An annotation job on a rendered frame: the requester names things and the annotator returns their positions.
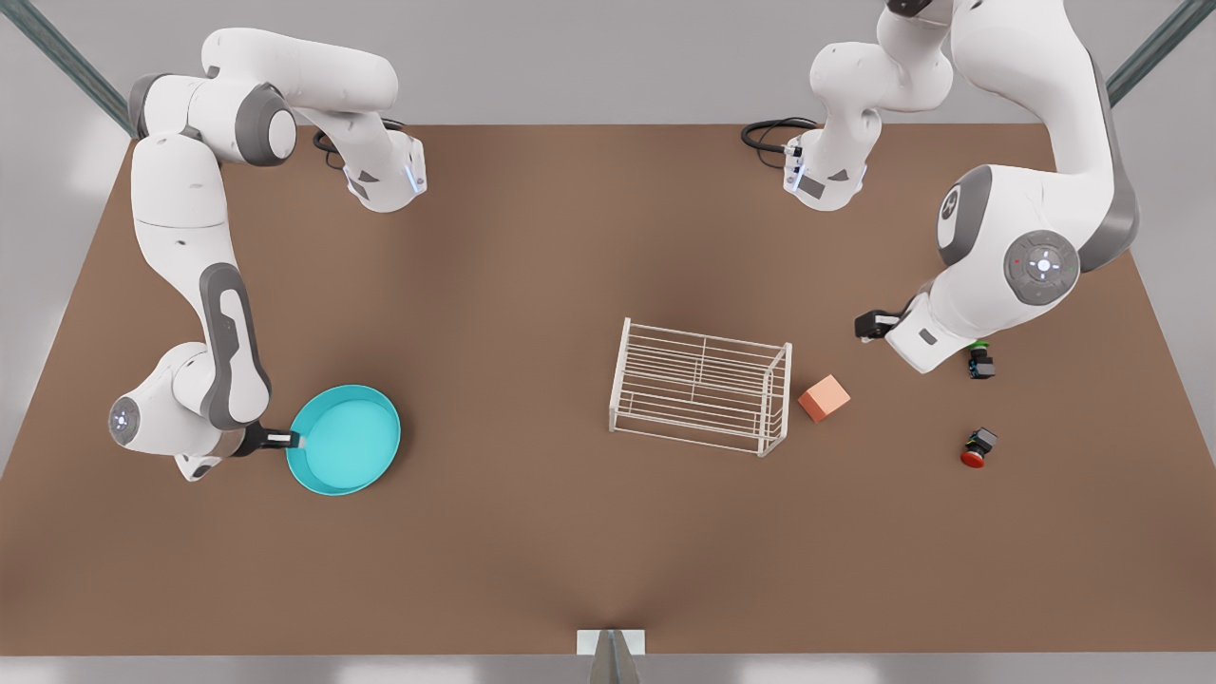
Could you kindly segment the silver frame post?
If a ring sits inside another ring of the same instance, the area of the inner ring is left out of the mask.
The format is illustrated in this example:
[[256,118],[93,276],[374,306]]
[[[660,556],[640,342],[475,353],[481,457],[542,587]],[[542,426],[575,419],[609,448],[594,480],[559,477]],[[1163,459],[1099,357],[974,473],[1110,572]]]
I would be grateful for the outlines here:
[[109,120],[114,120],[130,138],[136,129],[126,117],[126,99],[100,71],[58,30],[33,0],[0,0],[4,13],[27,39],[64,72],[71,82],[98,105]]
[[646,654],[646,632],[578,630],[575,654],[592,657],[589,684],[641,684],[635,656]]
[[1216,11],[1216,0],[1182,0],[1144,43],[1113,71],[1107,82],[1109,103],[1115,107]]

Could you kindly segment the cyan round plate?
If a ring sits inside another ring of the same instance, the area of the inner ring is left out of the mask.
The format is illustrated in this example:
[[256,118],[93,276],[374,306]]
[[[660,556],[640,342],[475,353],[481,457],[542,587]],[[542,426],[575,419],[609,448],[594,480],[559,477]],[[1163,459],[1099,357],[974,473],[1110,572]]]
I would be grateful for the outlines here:
[[348,495],[373,484],[394,462],[401,421],[392,400],[373,387],[325,389],[295,413],[286,462],[295,481],[321,495]]

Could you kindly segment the salmon pink cube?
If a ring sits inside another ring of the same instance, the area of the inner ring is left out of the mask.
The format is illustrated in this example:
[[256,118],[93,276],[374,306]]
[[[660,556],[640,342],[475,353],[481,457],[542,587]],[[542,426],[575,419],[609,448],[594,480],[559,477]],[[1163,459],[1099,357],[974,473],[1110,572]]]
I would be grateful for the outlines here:
[[826,376],[817,385],[804,389],[803,394],[798,397],[799,407],[803,407],[814,424],[822,424],[839,408],[846,407],[848,402],[850,402],[850,394],[834,375]]

